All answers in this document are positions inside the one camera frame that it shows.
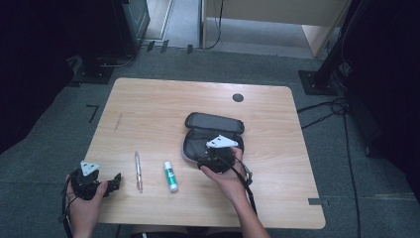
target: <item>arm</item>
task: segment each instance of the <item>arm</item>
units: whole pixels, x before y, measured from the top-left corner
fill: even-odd
[[[76,198],[71,182],[67,187],[67,199],[71,202],[69,209],[70,224],[74,238],[89,238],[99,219],[99,209],[102,198],[108,186],[108,181],[102,181],[91,200]]]
[[[231,149],[235,153],[235,157],[241,161],[242,151],[234,147]],[[239,162],[235,162],[234,167],[239,173],[241,173],[241,175],[244,176],[244,168]],[[219,185],[223,193],[225,193],[234,205],[235,210],[238,213],[242,232],[245,238],[269,237],[248,201],[244,186],[232,170],[229,170],[221,175],[213,173],[207,167],[201,167],[200,170]]]

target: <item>hand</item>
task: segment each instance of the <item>hand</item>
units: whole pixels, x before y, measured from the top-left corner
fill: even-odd
[[[71,202],[68,216],[73,228],[74,238],[92,236],[93,229],[98,223],[99,209],[107,186],[108,181],[102,181],[96,189],[95,196],[91,200],[83,200],[82,198],[76,198],[71,181],[68,184],[67,198],[68,202]]]
[[[231,147],[231,150],[234,152],[235,157],[239,161],[242,161],[242,150],[236,147]],[[244,167],[237,160],[235,160],[234,168],[242,175],[244,179],[246,179]],[[247,199],[245,188],[234,171],[228,170],[223,174],[216,174],[205,166],[202,166],[200,170],[207,177],[215,181],[222,189],[223,193],[225,193],[225,195],[232,202],[234,202],[236,199]]]

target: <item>gray carpet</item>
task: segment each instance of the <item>gray carpet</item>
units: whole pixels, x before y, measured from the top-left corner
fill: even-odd
[[[161,54],[155,48],[148,53],[141,50],[130,64],[116,68],[109,84],[65,88],[30,135],[0,156],[0,237],[65,237],[57,222],[64,176],[84,159],[116,78],[288,86],[297,108],[302,108],[335,99],[303,91],[297,71],[316,70],[321,64],[315,59],[198,50],[188,55],[184,49]],[[86,105],[99,106],[92,120],[94,108]],[[299,119],[306,125],[329,113],[328,107],[321,107],[299,114]],[[362,237],[418,237],[419,204],[404,174],[387,160],[367,158],[358,125],[351,115],[347,122]],[[269,229],[269,233],[272,237],[357,237],[343,116],[332,116],[303,133],[327,225],[321,230]],[[131,228],[122,225],[119,237],[129,237]],[[116,231],[117,225],[100,224],[94,237],[115,237]]]

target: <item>silver pen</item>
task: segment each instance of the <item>silver pen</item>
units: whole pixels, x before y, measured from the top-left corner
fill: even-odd
[[[136,167],[137,167],[137,188],[140,192],[143,192],[143,180],[142,180],[142,168],[140,167],[140,157],[139,153],[136,152],[134,155],[136,159]]]

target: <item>stand base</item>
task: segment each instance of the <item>stand base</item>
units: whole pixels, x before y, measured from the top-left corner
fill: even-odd
[[[331,80],[327,85],[317,85],[314,81],[316,71],[299,70],[300,81],[307,95],[331,95],[337,96],[337,89]]]
[[[79,67],[72,82],[108,84],[114,67],[90,66],[84,63]]]

